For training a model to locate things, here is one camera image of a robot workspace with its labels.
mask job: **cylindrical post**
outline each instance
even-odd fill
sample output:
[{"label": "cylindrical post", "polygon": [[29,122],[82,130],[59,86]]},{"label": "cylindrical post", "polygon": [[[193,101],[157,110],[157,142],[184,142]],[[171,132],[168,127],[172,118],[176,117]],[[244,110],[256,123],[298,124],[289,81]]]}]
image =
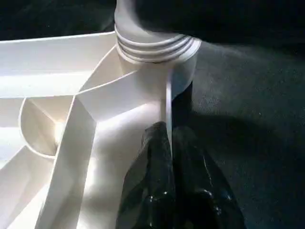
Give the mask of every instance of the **cylindrical post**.
[{"label": "cylindrical post", "polygon": [[146,31],[138,23],[131,0],[117,0],[115,30],[119,55],[133,64],[173,67],[172,98],[192,82],[201,41],[183,34]]}]

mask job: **plastic tray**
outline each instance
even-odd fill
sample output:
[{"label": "plastic tray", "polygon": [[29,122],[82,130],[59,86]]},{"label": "plastic tray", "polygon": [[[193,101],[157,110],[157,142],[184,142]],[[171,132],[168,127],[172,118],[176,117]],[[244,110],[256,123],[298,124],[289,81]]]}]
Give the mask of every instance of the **plastic tray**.
[{"label": "plastic tray", "polygon": [[0,42],[0,228],[114,228],[144,130],[171,132],[170,75],[114,32]]}]

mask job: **gray carpet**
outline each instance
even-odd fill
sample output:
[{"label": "gray carpet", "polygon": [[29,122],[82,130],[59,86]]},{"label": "gray carpet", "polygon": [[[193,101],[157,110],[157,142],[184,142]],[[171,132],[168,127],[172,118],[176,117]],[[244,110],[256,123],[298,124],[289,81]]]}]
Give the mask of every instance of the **gray carpet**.
[{"label": "gray carpet", "polygon": [[249,229],[305,225],[304,45],[203,43],[193,85],[173,102],[228,179]]}]

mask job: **black plastic bag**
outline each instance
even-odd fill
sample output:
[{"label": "black plastic bag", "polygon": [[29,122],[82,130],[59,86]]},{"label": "black plastic bag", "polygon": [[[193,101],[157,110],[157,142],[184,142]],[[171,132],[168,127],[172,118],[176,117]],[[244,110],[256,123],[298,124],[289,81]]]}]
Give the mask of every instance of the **black plastic bag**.
[{"label": "black plastic bag", "polygon": [[190,128],[174,130],[173,156],[180,225],[245,229],[228,182]]},{"label": "black plastic bag", "polygon": [[175,185],[163,122],[148,128],[140,154],[126,174],[116,229],[172,229]]}]

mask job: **white plastic part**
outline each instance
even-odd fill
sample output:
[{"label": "white plastic part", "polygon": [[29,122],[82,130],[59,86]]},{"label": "white plastic part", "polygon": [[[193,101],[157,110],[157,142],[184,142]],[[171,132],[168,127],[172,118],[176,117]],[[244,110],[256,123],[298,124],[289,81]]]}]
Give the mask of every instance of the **white plastic part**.
[{"label": "white plastic part", "polygon": [[37,229],[114,227],[123,179],[144,130],[171,120],[170,75],[166,66],[147,65],[76,95]]},{"label": "white plastic part", "polygon": [[23,147],[0,170],[0,228],[6,228],[48,182],[52,161]]},{"label": "white plastic part", "polygon": [[200,41],[121,25],[118,45],[115,32],[0,42],[0,228],[114,228],[144,130],[165,121],[171,142]]}]

